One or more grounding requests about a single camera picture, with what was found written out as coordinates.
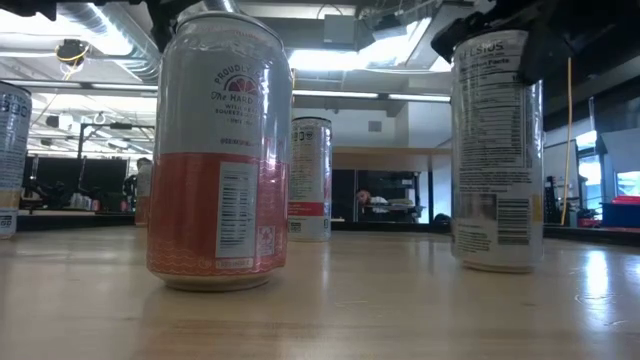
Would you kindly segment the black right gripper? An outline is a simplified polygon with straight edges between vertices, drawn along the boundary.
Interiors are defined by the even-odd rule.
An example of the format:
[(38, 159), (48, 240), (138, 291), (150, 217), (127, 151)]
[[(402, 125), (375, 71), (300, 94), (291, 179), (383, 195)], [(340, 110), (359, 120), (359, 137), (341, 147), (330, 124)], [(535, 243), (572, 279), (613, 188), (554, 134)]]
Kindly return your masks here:
[(571, 56), (566, 39), (554, 31), (573, 31), (574, 0), (495, 0), (492, 11), (457, 18), (436, 33), (432, 49), (447, 63), (463, 41), (493, 29), (530, 30), (522, 52), (522, 82), (532, 85)]

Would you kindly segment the white Celsius can black lid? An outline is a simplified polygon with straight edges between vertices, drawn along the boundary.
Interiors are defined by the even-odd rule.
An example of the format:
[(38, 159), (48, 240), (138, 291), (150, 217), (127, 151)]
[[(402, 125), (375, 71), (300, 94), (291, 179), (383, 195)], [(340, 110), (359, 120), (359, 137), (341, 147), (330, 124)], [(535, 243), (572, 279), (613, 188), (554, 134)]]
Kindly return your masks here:
[(16, 232), (31, 116), (31, 93), (0, 81), (0, 240)]
[(292, 120), (289, 239), (325, 242), (331, 237), (332, 124), (322, 117)]
[(452, 254), (527, 273), (543, 257), (542, 85), (518, 77), (528, 34), (484, 33), (453, 57)]

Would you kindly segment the orange and silver seltzer can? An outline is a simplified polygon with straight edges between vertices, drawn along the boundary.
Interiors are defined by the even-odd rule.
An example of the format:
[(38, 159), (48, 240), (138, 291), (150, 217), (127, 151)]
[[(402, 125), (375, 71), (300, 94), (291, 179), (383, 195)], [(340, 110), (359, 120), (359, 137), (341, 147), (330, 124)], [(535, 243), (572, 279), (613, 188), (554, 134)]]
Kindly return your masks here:
[(179, 23), (158, 85), (146, 263), (167, 286), (234, 291), (284, 266), (292, 73), (246, 15)]

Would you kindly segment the long ceiling light strip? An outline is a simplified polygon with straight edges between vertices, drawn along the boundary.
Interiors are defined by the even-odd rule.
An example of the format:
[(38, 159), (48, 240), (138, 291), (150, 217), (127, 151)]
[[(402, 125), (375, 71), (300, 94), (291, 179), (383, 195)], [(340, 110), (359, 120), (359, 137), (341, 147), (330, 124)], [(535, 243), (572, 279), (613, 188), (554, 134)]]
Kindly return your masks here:
[(425, 103), (449, 103), (450, 97), (446, 95), (430, 94), (389, 94), (389, 101), (425, 102)]
[(293, 95), (296, 97), (321, 97), (321, 98), (340, 98), (340, 99), (377, 99), (379, 96), (378, 93), (369, 93), (369, 92), (301, 90), (301, 89), (294, 89)]

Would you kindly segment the grey ceiling box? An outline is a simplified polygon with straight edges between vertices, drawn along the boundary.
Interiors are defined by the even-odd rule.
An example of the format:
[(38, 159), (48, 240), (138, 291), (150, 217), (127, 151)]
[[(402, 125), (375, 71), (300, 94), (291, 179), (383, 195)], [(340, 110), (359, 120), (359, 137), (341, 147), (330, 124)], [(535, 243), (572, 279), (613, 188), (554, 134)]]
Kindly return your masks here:
[(324, 16), (324, 42), (352, 44), (356, 33), (356, 20), (351, 15), (327, 14)]

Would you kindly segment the person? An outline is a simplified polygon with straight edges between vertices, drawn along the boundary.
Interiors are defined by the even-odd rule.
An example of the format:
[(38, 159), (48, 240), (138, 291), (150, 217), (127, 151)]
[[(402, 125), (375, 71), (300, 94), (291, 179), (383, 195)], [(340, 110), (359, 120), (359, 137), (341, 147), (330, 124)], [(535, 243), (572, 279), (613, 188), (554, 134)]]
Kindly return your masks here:
[(360, 205), (387, 205), (388, 201), (380, 196), (373, 196), (368, 190), (361, 189), (356, 193)]

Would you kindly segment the blue bin red lid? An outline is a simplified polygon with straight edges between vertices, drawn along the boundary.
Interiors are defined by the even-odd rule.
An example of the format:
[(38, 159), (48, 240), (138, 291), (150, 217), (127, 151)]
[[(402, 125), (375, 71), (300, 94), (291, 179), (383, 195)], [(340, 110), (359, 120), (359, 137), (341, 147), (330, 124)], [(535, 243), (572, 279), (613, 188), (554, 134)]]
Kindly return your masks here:
[(604, 227), (640, 228), (640, 196), (622, 195), (602, 204)]

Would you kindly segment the black screen panel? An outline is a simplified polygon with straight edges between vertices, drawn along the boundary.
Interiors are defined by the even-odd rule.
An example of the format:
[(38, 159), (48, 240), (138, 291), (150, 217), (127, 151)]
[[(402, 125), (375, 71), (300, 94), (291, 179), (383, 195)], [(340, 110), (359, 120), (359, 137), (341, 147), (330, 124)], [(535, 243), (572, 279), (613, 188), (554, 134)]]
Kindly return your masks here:
[(119, 212), (127, 170), (127, 161), (121, 159), (28, 157), (22, 205)]

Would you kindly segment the black round ceiling fixture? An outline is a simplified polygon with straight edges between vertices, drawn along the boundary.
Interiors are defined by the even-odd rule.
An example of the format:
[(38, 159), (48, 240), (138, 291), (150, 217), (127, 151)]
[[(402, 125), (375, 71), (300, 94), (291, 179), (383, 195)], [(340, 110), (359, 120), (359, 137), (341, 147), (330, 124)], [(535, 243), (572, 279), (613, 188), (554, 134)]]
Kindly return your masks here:
[(84, 62), (89, 51), (88, 43), (78, 39), (64, 39), (62, 44), (55, 48), (54, 54), (61, 63), (79, 66)]

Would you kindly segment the silver ventilation duct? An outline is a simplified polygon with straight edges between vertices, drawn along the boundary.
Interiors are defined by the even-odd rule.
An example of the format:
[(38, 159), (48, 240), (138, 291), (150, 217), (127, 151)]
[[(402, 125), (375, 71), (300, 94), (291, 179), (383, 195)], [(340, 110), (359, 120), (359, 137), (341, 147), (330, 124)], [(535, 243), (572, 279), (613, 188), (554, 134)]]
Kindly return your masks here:
[(161, 54), (122, 5), (97, 6), (91, 3), (61, 3), (57, 15), (82, 31), (93, 48), (117, 62), (143, 83), (156, 83)]

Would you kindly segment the black metal table frame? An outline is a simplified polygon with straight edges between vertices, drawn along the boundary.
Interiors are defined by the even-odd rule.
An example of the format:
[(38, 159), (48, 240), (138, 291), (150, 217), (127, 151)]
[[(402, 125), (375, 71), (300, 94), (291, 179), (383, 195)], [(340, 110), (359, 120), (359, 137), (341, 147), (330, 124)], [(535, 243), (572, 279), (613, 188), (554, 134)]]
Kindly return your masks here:
[[(132, 215), (19, 215), (18, 231), (49, 231), (110, 226), (129, 226), (134, 224)], [(410, 232), (447, 234), (448, 224), (409, 224), (409, 223), (346, 223), (337, 222), (334, 231), (356, 232)], [(544, 237), (580, 243), (600, 245), (628, 246), (640, 249), (640, 229), (630, 231), (570, 228), (556, 225), (544, 227)]]

